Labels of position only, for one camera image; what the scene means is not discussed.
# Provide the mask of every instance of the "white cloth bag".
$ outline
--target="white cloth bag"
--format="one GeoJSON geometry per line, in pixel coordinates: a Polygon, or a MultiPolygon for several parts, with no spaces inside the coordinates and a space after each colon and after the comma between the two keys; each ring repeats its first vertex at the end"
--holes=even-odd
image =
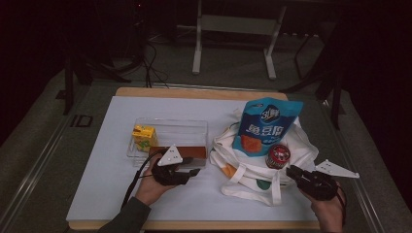
{"type": "Polygon", "coordinates": [[[222,185],[224,195],[249,200],[256,200],[267,206],[277,206],[282,203],[281,185],[294,183],[286,175],[286,168],[291,164],[307,168],[314,163],[319,151],[312,144],[298,118],[291,125],[280,144],[291,151],[291,159],[281,170],[270,169],[265,163],[266,156],[249,157],[240,150],[234,150],[232,143],[239,129],[239,122],[230,125],[224,133],[214,138],[210,152],[213,165],[219,166],[230,177],[222,185]]]}

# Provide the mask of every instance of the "blue snack bag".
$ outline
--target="blue snack bag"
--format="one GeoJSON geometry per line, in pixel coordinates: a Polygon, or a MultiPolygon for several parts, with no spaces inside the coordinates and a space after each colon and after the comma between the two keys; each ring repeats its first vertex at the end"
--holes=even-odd
{"type": "Polygon", "coordinates": [[[265,97],[246,103],[233,148],[250,157],[267,155],[302,110],[303,103],[265,97]]]}

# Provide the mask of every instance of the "person's hand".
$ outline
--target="person's hand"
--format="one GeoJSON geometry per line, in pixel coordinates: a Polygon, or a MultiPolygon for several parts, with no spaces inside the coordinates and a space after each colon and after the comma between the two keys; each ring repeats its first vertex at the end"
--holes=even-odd
{"type": "Polygon", "coordinates": [[[158,183],[152,176],[152,168],[155,165],[155,161],[160,158],[160,155],[156,155],[151,159],[149,168],[143,173],[143,178],[141,178],[140,185],[137,188],[135,197],[141,202],[150,206],[152,203],[158,200],[160,196],[167,190],[172,189],[175,185],[163,186],[158,183]]]}
{"type": "MultiPolygon", "coordinates": [[[[342,232],[343,231],[343,210],[337,196],[330,201],[318,201],[300,189],[300,192],[311,202],[312,211],[315,213],[323,232],[342,232]]],[[[339,195],[344,198],[343,192],[338,188],[339,195]]]]}

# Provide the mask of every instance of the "juice box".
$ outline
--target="juice box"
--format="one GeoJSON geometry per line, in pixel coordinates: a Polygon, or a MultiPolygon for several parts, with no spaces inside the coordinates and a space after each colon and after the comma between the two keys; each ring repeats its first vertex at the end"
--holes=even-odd
{"type": "Polygon", "coordinates": [[[151,147],[157,147],[158,141],[155,128],[148,125],[134,125],[132,136],[139,151],[149,152],[151,147]]]}

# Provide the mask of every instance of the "white triangular marker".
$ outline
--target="white triangular marker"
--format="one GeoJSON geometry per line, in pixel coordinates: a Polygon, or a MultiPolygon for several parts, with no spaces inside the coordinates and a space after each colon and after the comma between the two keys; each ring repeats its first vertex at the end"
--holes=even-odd
{"type": "Polygon", "coordinates": [[[166,154],[163,155],[160,160],[157,162],[158,166],[166,166],[170,164],[182,163],[183,158],[180,156],[178,149],[175,145],[167,150],[166,154]]]}
{"type": "Polygon", "coordinates": [[[351,172],[343,167],[325,160],[321,164],[315,166],[315,170],[335,177],[359,178],[359,173],[351,172]]]}

